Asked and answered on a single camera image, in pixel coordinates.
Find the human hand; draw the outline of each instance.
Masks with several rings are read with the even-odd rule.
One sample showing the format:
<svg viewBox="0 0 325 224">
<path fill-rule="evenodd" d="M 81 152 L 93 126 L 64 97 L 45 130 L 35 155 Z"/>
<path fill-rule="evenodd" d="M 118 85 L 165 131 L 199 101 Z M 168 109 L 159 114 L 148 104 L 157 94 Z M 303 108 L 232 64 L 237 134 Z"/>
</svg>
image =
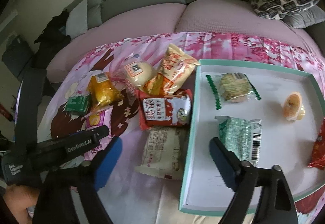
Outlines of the human hand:
<svg viewBox="0 0 325 224">
<path fill-rule="evenodd" d="M 30 224 L 32 219 L 28 215 L 27 208 L 36 205 L 38 196 L 38 189 L 10 185 L 7 187 L 3 199 L 19 224 Z"/>
</svg>

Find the white tray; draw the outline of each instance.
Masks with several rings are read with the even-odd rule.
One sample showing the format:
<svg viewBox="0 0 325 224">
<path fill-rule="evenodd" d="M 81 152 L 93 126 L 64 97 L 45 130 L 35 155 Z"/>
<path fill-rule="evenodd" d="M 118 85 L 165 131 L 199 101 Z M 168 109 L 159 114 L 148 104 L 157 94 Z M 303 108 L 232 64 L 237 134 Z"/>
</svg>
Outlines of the white tray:
<svg viewBox="0 0 325 224">
<path fill-rule="evenodd" d="M 195 215 L 221 216 L 234 193 L 227 188 L 208 148 L 218 135 L 216 115 L 247 120 L 262 118 L 262 143 L 258 167 L 279 164 L 287 178 L 295 201 L 308 196 L 325 184 L 325 172 L 307 168 L 313 144 L 325 116 L 325 101 L 313 77 L 285 67 L 234 60 L 200 60 L 195 81 L 192 123 L 179 210 Z M 261 96 L 215 109 L 215 99 L 207 74 L 245 73 Z M 298 91 L 306 109 L 296 122 L 282 116 L 287 96 Z M 255 188 L 248 213 L 255 212 L 260 188 Z"/>
</svg>

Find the plastic wrapper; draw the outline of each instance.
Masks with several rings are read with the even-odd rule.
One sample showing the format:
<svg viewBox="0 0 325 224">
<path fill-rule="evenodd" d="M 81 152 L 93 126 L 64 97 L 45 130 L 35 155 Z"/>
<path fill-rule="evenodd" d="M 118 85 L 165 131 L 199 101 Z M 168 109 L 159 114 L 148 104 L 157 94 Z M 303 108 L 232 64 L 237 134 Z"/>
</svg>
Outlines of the plastic wrapper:
<svg viewBox="0 0 325 224">
<path fill-rule="evenodd" d="M 109 135 L 100 139 L 100 145 L 84 154 L 84 159 L 91 161 L 95 155 L 101 151 L 105 150 L 108 144 L 112 140 L 111 134 L 111 115 L 112 115 L 113 107 L 110 107 L 98 114 L 91 115 L 86 118 L 86 130 L 91 130 L 93 128 L 97 128 L 103 125 L 106 125 L 109 128 Z"/>
<path fill-rule="evenodd" d="M 144 85 L 157 75 L 156 69 L 142 60 L 138 54 L 128 58 L 123 63 L 123 68 L 126 73 L 126 85 L 130 91 L 134 90 L 132 86 L 144 91 Z"/>
<path fill-rule="evenodd" d="M 169 44 L 158 74 L 144 87 L 153 96 L 170 96 L 184 84 L 199 62 L 174 44 Z"/>
<path fill-rule="evenodd" d="M 90 96 L 70 96 L 64 110 L 74 115 L 84 116 L 87 114 L 89 105 Z"/>
<path fill-rule="evenodd" d="M 316 167 L 321 170 L 324 170 L 325 168 L 325 117 L 323 119 L 317 139 L 314 143 L 314 148 L 308 167 Z"/>
<path fill-rule="evenodd" d="M 243 73 L 206 75 L 206 78 L 216 99 L 216 109 L 221 109 L 225 102 L 239 103 L 248 99 L 261 100 L 255 87 Z"/>
<path fill-rule="evenodd" d="M 192 92 L 178 90 L 172 96 L 150 96 L 138 92 L 140 128 L 146 130 L 155 126 L 182 127 L 190 124 Z"/>
<path fill-rule="evenodd" d="M 292 92 L 283 105 L 283 115 L 289 121 L 301 120 L 306 114 L 299 92 Z"/>
<path fill-rule="evenodd" d="M 123 98 L 123 95 L 117 90 L 109 79 L 109 73 L 100 73 L 90 78 L 87 88 L 92 98 L 92 109 L 89 115 L 101 112 L 116 100 Z"/>
<path fill-rule="evenodd" d="M 262 120 L 244 120 L 236 117 L 216 116 L 219 122 L 219 139 L 228 151 L 232 151 L 240 161 L 258 163 Z"/>
<path fill-rule="evenodd" d="M 182 151 L 187 130 L 174 127 L 157 127 L 148 130 L 142 163 L 135 171 L 165 179 L 182 179 L 184 162 Z"/>
</svg>

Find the pink sofa cover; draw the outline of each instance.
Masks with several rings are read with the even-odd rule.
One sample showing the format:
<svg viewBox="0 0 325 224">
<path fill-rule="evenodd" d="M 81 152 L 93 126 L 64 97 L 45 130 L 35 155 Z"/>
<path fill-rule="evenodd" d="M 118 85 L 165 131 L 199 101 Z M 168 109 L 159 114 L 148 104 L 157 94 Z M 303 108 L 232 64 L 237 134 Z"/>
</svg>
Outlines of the pink sofa cover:
<svg viewBox="0 0 325 224">
<path fill-rule="evenodd" d="M 99 45 L 124 38 L 175 32 L 175 26 L 185 8 L 184 4 L 158 4 L 134 9 L 109 19 L 75 38 L 59 51 L 47 67 L 48 79 L 51 83 L 62 82 L 83 55 Z"/>
<path fill-rule="evenodd" d="M 242 33 L 280 40 L 304 48 L 300 36 L 281 20 L 260 18 L 251 4 L 240 0 L 197 0 L 188 5 L 176 32 Z"/>
</svg>

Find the barcode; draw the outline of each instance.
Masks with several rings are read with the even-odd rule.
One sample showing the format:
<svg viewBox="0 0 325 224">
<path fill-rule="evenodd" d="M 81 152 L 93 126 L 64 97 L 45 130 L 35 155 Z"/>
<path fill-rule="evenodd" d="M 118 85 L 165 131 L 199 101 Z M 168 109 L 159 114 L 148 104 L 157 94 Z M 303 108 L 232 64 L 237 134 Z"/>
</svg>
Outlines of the barcode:
<svg viewBox="0 0 325 224">
<path fill-rule="evenodd" d="M 242 74 L 242 73 L 234 73 L 233 75 L 234 75 L 236 80 L 246 79 L 246 76 L 244 74 Z"/>
<path fill-rule="evenodd" d="M 261 134 L 253 133 L 253 148 L 251 151 L 251 160 L 258 161 L 261 149 Z"/>
<path fill-rule="evenodd" d="M 105 73 L 95 75 L 95 78 L 96 78 L 97 83 L 101 83 L 101 82 L 108 80 L 108 77 L 106 76 Z"/>
</svg>

